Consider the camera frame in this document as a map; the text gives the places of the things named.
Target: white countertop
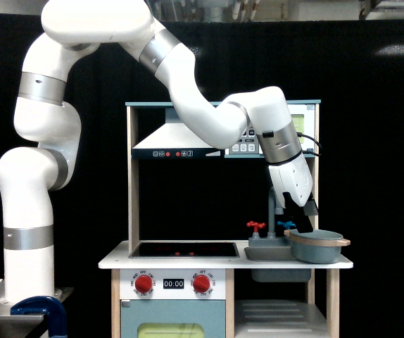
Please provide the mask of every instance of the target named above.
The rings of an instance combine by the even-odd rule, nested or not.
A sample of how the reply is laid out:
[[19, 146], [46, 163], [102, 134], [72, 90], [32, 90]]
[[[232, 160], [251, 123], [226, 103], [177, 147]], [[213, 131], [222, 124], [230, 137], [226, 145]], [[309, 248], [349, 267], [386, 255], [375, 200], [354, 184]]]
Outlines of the white countertop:
[[[142, 242], [169, 242], [169, 241], [142, 241]], [[250, 261], [246, 257], [244, 248], [248, 241], [179, 241], [179, 242], [234, 242], [238, 249], [237, 258], [206, 258], [206, 257], [179, 257], [179, 258], [129, 258], [129, 242], [123, 241], [112, 250], [107, 257], [99, 262], [100, 269], [191, 269], [191, 268], [219, 268], [219, 269], [350, 269], [353, 263], [341, 255], [340, 260], [334, 264], [313, 264], [296, 260], [289, 253], [281, 261]]]

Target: oven window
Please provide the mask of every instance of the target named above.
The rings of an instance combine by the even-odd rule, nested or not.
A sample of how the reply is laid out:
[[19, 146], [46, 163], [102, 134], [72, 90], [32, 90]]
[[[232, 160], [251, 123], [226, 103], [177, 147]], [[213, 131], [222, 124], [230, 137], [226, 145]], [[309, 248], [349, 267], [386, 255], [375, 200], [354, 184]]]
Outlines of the oven window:
[[199, 324], [144, 323], [138, 327], [138, 338], [204, 338]]

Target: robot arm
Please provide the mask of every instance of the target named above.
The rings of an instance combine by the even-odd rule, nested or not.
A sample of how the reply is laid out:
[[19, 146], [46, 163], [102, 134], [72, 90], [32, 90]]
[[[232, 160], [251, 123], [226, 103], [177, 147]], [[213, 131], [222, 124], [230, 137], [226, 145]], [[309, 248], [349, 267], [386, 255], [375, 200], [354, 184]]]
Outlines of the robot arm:
[[168, 88], [182, 121], [209, 145], [229, 148], [251, 123], [280, 204], [284, 192], [299, 206], [306, 203], [310, 171], [279, 88], [234, 94], [214, 108], [196, 86], [194, 55], [142, 0], [50, 0], [42, 25], [45, 34], [25, 58], [14, 117], [18, 134], [38, 148], [13, 149], [0, 160], [5, 300], [54, 293], [47, 192], [69, 182], [80, 138], [80, 118], [63, 102], [65, 83], [73, 64], [100, 43], [118, 42], [143, 63]]

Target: bowl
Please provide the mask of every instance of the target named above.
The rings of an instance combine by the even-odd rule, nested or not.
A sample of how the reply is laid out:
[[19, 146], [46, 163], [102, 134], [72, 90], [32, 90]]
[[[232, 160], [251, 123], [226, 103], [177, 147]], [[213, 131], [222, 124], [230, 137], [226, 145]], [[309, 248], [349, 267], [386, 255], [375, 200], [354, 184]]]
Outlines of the bowl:
[[302, 232], [285, 230], [291, 240], [291, 255], [294, 258], [318, 264], [336, 263], [341, 256], [341, 247], [351, 244], [342, 234], [326, 230]]

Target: oven knob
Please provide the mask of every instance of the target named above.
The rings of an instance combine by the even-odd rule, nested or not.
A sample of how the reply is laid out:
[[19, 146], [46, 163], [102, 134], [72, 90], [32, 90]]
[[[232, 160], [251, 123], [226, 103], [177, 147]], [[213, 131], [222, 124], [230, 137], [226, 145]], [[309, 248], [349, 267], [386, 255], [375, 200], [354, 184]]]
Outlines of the oven knob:
[[152, 278], [148, 275], [141, 275], [134, 281], [134, 287], [142, 294], [145, 294], [152, 289]]
[[193, 288], [200, 293], [207, 292], [210, 289], [210, 280], [205, 275], [197, 275], [193, 281]]

